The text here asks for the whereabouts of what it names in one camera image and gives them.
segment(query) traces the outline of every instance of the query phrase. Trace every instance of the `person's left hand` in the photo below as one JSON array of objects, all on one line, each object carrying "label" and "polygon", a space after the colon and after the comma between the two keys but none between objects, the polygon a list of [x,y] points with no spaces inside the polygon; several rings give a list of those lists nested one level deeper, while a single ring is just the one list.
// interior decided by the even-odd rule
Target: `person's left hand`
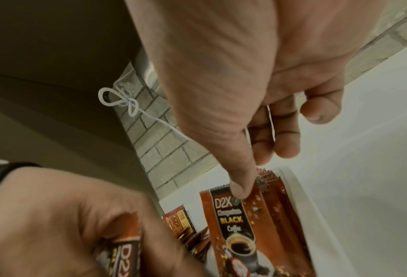
[{"label": "person's left hand", "polygon": [[108,182],[24,167],[0,184],[0,277],[102,277],[91,251],[137,212],[142,276],[207,277],[143,194]]}]

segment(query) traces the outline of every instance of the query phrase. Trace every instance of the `hand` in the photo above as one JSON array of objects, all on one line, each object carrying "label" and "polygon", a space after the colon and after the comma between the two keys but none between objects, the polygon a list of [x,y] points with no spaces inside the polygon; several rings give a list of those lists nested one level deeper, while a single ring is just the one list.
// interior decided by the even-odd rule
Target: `hand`
[{"label": "hand", "polygon": [[0,184],[0,277],[106,276],[90,252],[116,220],[137,212],[143,276],[206,277],[141,193],[98,179],[20,168]]},{"label": "hand", "polygon": [[344,66],[384,2],[127,0],[180,129],[228,171],[239,198],[256,165],[299,153],[294,93],[305,92],[300,112],[314,124],[340,112]]}]

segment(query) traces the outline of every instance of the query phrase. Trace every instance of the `coffee cup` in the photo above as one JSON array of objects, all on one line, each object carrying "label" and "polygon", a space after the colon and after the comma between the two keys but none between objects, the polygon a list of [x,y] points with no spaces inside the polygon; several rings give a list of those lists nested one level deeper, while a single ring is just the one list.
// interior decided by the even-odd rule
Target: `coffee cup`
[{"label": "coffee cup", "polygon": [[257,270],[257,248],[250,238],[240,234],[233,234],[226,239],[226,246],[223,246],[223,250],[228,257],[239,259],[250,272]]}]

